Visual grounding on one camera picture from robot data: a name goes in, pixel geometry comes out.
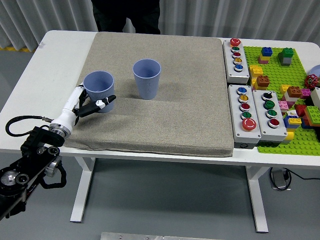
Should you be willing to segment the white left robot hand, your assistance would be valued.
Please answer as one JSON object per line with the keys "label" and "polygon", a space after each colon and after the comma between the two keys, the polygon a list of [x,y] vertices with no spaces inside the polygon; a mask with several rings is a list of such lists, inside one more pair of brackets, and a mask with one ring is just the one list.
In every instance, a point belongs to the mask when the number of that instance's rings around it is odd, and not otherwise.
{"label": "white left robot hand", "polygon": [[111,105],[116,99],[114,90],[111,90],[106,97],[100,96],[98,100],[91,100],[88,104],[83,105],[88,97],[85,87],[82,84],[77,86],[64,105],[60,116],[49,125],[49,130],[67,138],[71,135],[78,118],[97,113]]}

